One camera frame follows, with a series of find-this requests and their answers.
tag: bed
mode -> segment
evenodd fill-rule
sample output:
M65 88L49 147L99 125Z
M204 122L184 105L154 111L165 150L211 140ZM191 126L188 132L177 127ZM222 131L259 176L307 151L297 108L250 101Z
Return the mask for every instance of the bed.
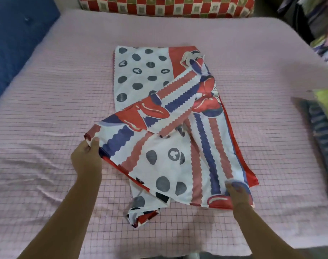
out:
M325 63L272 18L149 18L66 11L0 98L0 259L16 258L76 175L70 154L114 113L113 50L195 45L205 54L245 161L259 179L256 212L295 248L328 245L324 168L295 104L328 88ZM139 229L124 218L126 176L103 164L80 258L250 250L232 212L171 203Z

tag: grid pattern sheet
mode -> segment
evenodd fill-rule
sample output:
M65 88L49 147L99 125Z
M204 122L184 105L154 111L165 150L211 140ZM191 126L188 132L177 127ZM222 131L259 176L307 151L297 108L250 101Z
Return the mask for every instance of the grid pattern sheet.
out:
M0 99L0 259L16 258L54 213L76 178L71 152L114 113L117 45L197 46L259 179L257 213L294 247L328 245L322 164L293 99L328 88L328 69L289 26L76 10L55 23ZM134 229L124 218L130 202L128 179L105 163L80 258L250 253L230 211L173 202Z

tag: checkered pillow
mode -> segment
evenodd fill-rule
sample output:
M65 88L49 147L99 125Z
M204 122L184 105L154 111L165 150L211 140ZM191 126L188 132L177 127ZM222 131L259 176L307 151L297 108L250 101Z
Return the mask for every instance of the checkered pillow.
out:
M79 0L84 10L169 17L248 17L254 0Z

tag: left hand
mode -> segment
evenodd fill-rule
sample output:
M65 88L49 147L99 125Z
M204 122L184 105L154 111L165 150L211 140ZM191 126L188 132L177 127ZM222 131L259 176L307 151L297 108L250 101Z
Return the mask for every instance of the left hand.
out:
M98 154L99 138L93 138L91 147L84 140L71 154L72 165L78 178L101 178L101 157Z

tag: striped fabric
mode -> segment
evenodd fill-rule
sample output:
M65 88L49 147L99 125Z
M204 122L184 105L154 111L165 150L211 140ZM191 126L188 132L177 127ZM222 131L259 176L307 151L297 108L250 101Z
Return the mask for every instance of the striped fabric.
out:
M139 227L177 202L232 209L224 182L249 187L245 164L214 77L196 47L117 47L116 113L85 135L100 156L130 178L128 220Z
M318 102L307 101L307 106L313 133L324 157L328 173L328 118Z

